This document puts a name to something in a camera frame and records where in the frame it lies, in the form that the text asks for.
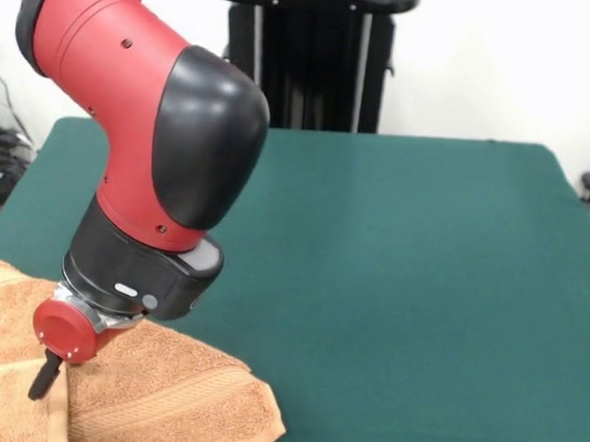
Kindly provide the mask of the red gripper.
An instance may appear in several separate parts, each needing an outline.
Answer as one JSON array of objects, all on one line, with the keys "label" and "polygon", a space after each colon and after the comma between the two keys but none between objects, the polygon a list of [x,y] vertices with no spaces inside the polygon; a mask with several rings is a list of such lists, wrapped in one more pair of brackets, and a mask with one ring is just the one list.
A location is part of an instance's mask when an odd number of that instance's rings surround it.
[{"label": "red gripper", "polygon": [[44,399],[56,382],[63,360],[83,364],[112,340],[144,318],[141,309],[111,311],[85,300],[49,298],[35,309],[32,324],[45,350],[45,363],[28,390],[28,398]]}]

